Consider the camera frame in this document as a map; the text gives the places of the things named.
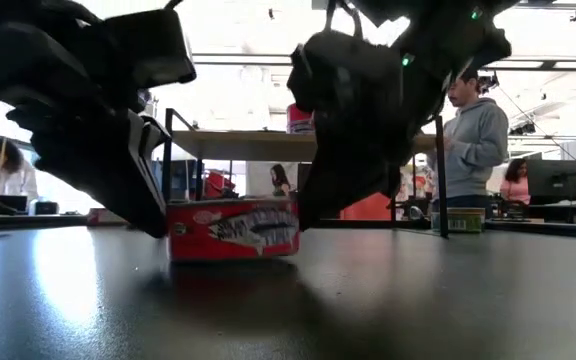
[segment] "computer monitor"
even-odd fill
[[[526,160],[531,205],[576,200],[575,160]]]

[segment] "table surface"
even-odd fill
[[[170,268],[162,245],[0,233],[0,359],[576,359],[576,239],[312,230]]]
[[[432,146],[434,135],[421,135]],[[175,131],[173,141],[192,156],[210,160],[311,162],[315,135],[272,131]]]

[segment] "gray hoodie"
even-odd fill
[[[480,98],[444,124],[444,135],[452,144],[445,154],[446,196],[487,195],[492,168],[501,165],[508,150],[508,117],[504,111],[495,100]],[[435,170],[435,184],[436,160],[436,153],[428,156],[428,166]]]

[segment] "laboratory room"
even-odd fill
[[[576,359],[576,1],[51,3],[0,12],[1,360]]]

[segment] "person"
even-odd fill
[[[501,165],[508,150],[508,117],[490,98],[480,98],[476,69],[466,69],[448,89],[448,100],[457,116],[444,124],[446,198],[450,208],[484,208],[492,217],[486,183],[492,168]],[[437,176],[437,153],[427,153],[427,163]],[[439,211],[438,191],[433,211]]]
[[[288,176],[286,176],[286,170],[281,164],[276,164],[270,169],[270,177],[272,179],[272,185],[275,187],[272,193],[274,196],[290,195]]]
[[[508,201],[519,201],[530,205],[528,192],[528,167],[526,159],[513,159],[508,164],[506,176],[501,183],[501,197]]]
[[[2,154],[3,145],[4,141],[0,138],[0,159],[3,156],[0,195],[26,196],[28,202],[38,199],[35,169],[24,159],[21,150],[14,142],[6,141],[4,154]]]

